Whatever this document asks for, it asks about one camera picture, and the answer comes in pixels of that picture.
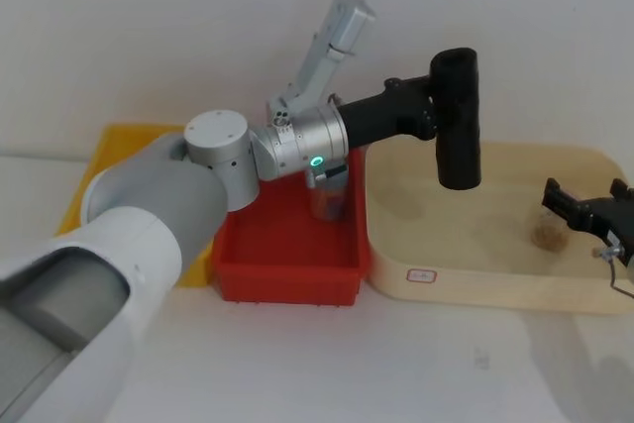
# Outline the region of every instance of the red plastic tray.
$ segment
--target red plastic tray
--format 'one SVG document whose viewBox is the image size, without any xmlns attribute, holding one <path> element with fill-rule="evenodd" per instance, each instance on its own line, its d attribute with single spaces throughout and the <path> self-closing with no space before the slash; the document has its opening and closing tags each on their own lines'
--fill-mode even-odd
<svg viewBox="0 0 634 423">
<path fill-rule="evenodd" d="M 258 199 L 230 213 L 211 265 L 229 301 L 349 306 L 370 265 L 364 157 L 350 154 L 344 217 L 314 218 L 304 175 L 261 182 Z"/>
</svg>

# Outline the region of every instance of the black end effector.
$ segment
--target black end effector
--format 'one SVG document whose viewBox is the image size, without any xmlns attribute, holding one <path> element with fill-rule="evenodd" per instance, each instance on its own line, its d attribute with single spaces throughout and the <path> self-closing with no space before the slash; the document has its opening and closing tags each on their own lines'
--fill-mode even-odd
<svg viewBox="0 0 634 423">
<path fill-rule="evenodd" d="M 339 108 L 350 149 L 406 134 L 436 139 L 440 183 L 465 190 L 480 183 L 477 54 L 438 53 L 428 76 L 385 81 L 385 90 Z"/>
<path fill-rule="evenodd" d="M 618 258 L 628 265 L 634 255 L 634 189 L 615 178 L 610 194 L 612 197 L 576 200 L 549 178 L 542 205 L 566 220 L 571 230 L 590 233 L 608 247 L 618 247 Z"/>
</svg>

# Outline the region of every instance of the white table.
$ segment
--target white table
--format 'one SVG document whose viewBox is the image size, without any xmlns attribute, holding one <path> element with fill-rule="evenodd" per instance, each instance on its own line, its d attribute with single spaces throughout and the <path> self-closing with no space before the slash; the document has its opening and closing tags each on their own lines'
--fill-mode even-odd
<svg viewBox="0 0 634 423">
<path fill-rule="evenodd" d="M 54 231 L 83 165 L 0 170 L 4 251 Z M 633 350 L 629 316 L 399 302 L 367 285 L 339 309 L 177 289 L 108 423 L 631 423 Z"/>
</svg>

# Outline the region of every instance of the yellow tray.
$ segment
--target yellow tray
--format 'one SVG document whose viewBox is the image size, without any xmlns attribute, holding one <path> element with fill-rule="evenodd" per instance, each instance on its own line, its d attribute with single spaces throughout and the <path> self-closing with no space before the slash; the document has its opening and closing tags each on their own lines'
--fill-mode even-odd
<svg viewBox="0 0 634 423">
<path fill-rule="evenodd" d="M 179 131 L 182 131 L 182 126 L 153 124 L 112 124 L 108 126 L 101 135 L 97 150 L 75 191 L 57 233 L 67 233 L 79 226 L 81 197 L 92 177 L 101 170 L 133 155 L 159 136 Z M 207 266 L 210 253 L 211 243 L 191 265 L 187 274 L 180 279 L 179 286 L 204 287 L 211 282 L 211 271 Z"/>
</svg>

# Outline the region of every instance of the green indicator light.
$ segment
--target green indicator light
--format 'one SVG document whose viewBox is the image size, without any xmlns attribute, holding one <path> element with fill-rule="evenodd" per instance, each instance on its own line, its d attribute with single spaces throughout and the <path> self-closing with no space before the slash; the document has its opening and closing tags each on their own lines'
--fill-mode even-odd
<svg viewBox="0 0 634 423">
<path fill-rule="evenodd" d="M 321 165 L 322 163 L 324 163 L 324 158 L 322 158 L 321 156 L 314 157 L 310 160 L 311 167 L 316 167 L 317 165 Z"/>
</svg>

